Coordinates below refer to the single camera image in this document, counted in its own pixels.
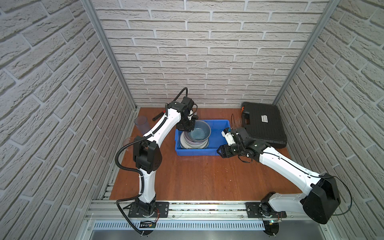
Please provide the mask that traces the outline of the light green ceramic bowl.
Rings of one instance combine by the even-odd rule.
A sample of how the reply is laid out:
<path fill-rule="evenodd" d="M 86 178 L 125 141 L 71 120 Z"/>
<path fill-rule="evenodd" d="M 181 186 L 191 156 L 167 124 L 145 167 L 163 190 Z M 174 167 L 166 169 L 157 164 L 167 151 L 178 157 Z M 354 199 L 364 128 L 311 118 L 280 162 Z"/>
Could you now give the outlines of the light green ceramic bowl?
<path fill-rule="evenodd" d="M 180 146 L 182 149 L 206 149 L 209 145 L 209 139 L 203 142 L 190 142 L 185 133 L 180 136 Z"/>

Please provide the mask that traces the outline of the dark blue ceramic bowl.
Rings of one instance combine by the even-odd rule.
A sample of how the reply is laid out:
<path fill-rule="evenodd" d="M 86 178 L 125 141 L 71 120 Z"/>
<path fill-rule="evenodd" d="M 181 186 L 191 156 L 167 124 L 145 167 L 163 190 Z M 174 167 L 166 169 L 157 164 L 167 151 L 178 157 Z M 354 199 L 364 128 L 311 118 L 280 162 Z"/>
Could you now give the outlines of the dark blue ceramic bowl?
<path fill-rule="evenodd" d="M 188 132 L 187 136 L 191 141 L 203 142 L 210 137 L 211 132 L 211 127 L 207 122 L 196 120 L 194 129 Z"/>

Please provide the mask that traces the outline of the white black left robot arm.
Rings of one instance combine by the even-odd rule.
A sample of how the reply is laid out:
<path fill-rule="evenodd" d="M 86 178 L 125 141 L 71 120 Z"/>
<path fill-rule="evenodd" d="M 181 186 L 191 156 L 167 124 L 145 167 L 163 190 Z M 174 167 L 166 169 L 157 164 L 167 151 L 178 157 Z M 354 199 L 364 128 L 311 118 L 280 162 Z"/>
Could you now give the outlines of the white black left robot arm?
<path fill-rule="evenodd" d="M 176 127 L 184 132 L 195 128 L 194 105 L 194 101 L 188 97 L 182 102 L 172 101 L 166 104 L 165 112 L 155 126 L 142 137 L 135 139 L 133 157 L 141 176 L 141 202 L 149 204 L 155 201 L 156 170 L 163 159 L 160 147 L 172 128 Z"/>

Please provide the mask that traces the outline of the left robot arm base plate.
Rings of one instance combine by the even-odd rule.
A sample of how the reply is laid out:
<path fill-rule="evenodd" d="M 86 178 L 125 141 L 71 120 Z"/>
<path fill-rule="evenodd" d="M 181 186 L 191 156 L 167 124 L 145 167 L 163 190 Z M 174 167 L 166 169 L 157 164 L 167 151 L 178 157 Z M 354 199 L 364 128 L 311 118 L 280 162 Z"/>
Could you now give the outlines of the left robot arm base plate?
<path fill-rule="evenodd" d="M 167 218 L 169 213 L 169 202 L 144 203 L 135 201 L 131 204 L 129 218 Z"/>

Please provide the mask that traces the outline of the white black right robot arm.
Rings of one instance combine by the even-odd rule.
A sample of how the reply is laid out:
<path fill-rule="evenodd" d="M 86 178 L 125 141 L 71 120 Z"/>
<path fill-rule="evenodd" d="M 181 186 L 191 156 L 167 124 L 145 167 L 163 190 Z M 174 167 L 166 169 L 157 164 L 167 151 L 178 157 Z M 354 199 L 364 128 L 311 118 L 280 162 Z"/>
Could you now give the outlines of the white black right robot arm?
<path fill-rule="evenodd" d="M 222 158 L 247 157 L 285 177 L 301 190 L 300 194 L 268 193 L 259 203 L 258 213 L 264 218 L 282 212 L 306 214 L 319 224 L 326 224 L 341 203 L 336 178 L 319 174 L 293 162 L 269 144 L 261 141 L 238 141 L 217 149 Z"/>

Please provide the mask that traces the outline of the right robot arm base plate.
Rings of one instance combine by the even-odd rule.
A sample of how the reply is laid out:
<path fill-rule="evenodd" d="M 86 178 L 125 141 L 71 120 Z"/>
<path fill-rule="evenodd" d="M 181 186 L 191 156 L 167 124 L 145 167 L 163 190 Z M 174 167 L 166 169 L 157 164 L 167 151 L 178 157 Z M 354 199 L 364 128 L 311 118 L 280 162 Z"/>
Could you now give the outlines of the right robot arm base plate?
<path fill-rule="evenodd" d="M 283 219 L 287 217 L 286 212 L 276 212 L 268 203 L 246 202 L 245 203 L 248 218 L 274 218 Z"/>

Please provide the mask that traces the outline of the lilac ceramic bowl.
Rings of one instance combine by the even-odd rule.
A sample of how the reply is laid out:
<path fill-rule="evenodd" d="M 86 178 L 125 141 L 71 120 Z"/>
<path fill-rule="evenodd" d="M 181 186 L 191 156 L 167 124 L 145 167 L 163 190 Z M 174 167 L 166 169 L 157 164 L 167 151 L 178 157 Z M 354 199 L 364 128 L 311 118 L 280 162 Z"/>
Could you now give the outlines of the lilac ceramic bowl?
<path fill-rule="evenodd" d="M 186 132 L 183 132 L 183 135 L 184 135 L 184 141 L 186 142 L 186 144 L 193 149 L 204 149 L 209 145 L 208 139 L 202 142 L 194 142 L 189 139 L 188 134 Z"/>

